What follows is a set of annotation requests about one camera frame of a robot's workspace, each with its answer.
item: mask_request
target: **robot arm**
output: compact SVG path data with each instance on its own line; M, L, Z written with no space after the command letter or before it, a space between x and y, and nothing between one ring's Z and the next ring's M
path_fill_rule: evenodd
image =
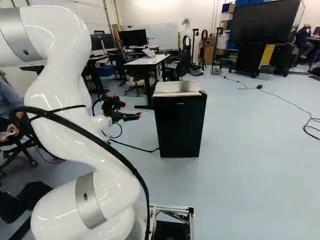
M24 104L56 114L98 139L96 127L110 119L92 117L90 95L81 73L91 52L84 22L60 6L0 9L0 66L21 66L47 60L27 90ZM36 205L31 230L37 240L123 240L134 226L132 205L140 192L133 173L101 145L55 121L31 122L41 144L53 155L91 165L95 171L59 186Z

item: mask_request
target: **yellow container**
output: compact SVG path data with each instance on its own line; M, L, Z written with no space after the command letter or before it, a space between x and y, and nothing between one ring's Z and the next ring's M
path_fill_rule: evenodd
M267 44L264 49L264 53L261 59L261 64L269 64L271 60L272 53L274 52L276 45Z

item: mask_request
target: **seated person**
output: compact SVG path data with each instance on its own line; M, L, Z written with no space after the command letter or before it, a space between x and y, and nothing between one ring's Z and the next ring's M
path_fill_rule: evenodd
M308 42L308 38L311 37L311 25L305 24L303 28L301 28L296 34L296 41L301 49L301 57L307 58L306 56L311 53L311 51L315 48L315 45L311 42Z
M18 97L14 89L4 79L0 78L0 132L14 130L15 135L19 135L18 128L9 119L9 112L11 109L23 105L24 101ZM24 113L17 112L16 116L21 119Z

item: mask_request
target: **blue box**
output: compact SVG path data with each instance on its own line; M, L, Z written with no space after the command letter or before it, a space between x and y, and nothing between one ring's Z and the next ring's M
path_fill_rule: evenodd
M109 77L114 74L114 68L112 66L100 66L97 68L99 77Z
M238 45L236 43L228 42L226 44L227 49L239 49Z
M249 0L237 0L235 1L235 7L249 5Z
M222 5L222 13L229 12L229 3Z
M271 0L249 0L250 4L261 4L265 2L271 2Z

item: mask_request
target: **whiteboard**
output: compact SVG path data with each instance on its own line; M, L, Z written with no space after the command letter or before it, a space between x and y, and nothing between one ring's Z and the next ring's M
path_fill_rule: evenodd
M150 38L149 46L159 46L161 50L178 49L178 24L159 23L134 25L129 30L145 29Z

